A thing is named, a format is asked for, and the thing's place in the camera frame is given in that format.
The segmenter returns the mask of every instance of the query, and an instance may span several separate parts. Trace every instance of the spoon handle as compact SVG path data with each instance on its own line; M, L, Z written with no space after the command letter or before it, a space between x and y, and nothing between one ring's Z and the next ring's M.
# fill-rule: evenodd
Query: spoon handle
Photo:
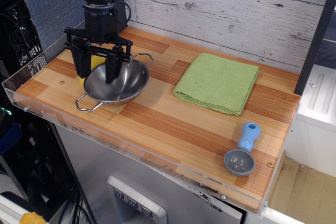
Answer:
M238 142L238 148L250 152L255 139L260 134L260 127L255 123L245 123L242 129L242 136Z

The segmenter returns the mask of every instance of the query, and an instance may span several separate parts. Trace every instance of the wooden cutting board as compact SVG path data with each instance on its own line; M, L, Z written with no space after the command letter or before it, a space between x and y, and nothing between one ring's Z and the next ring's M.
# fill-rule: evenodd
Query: wooden cutting board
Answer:
M229 202L257 212L261 205L253 199L266 199L299 104L300 96L293 93L298 75L132 27L120 35L133 41L132 54L147 52L154 58L149 65L150 81L134 101L103 105L92 112L78 111L75 100L84 90L71 52L65 50L17 90L29 98L20 98L20 103L34 107L35 113L42 111L42 116L52 122L117 151L135 154L141 162L174 176L181 174L181 179L208 193L225 195ZM241 115L222 114L173 95L185 70L202 52L260 67ZM150 60L146 56L137 59L143 63ZM88 96L80 101L85 108L96 104ZM249 176L236 177L226 170L223 157L237 148L242 126L247 122L255 122L261 128L250 152L256 167Z

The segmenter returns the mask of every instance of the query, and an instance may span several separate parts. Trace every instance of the green washcloth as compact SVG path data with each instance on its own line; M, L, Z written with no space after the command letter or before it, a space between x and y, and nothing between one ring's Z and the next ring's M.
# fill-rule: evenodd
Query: green washcloth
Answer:
M226 114L240 115L259 67L202 53L173 93L178 98Z

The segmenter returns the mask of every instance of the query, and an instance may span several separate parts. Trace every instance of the yellow object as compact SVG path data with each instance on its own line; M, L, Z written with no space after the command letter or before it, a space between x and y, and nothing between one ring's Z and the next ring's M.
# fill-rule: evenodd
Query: yellow object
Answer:
M106 61L105 57L100 57L96 55L91 56L91 69L95 68L96 66L104 63ZM81 85L84 85L85 78L79 78L79 82Z
M22 215L20 224L46 224L46 221L35 212Z

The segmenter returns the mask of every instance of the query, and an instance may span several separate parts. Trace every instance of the gray fabric panel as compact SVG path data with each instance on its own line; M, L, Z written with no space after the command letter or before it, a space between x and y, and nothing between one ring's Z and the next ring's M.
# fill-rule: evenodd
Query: gray fabric panel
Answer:
M45 50L84 20L82 0L25 0Z

